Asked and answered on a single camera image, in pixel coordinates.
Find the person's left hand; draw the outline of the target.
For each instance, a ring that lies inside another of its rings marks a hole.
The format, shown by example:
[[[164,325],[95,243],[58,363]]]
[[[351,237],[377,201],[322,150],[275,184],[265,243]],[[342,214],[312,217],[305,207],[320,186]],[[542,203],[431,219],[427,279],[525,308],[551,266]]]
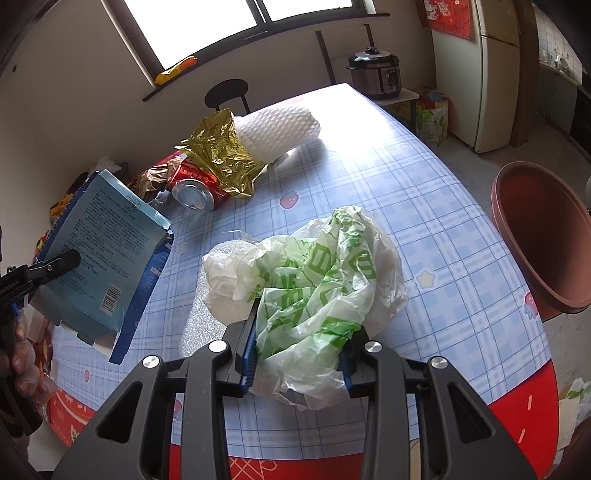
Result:
[[[36,353],[26,333],[26,324],[18,319],[13,352],[8,354],[4,348],[1,349],[1,376],[14,374],[17,392],[43,406],[55,395],[57,385],[51,378],[39,373],[35,365]]]

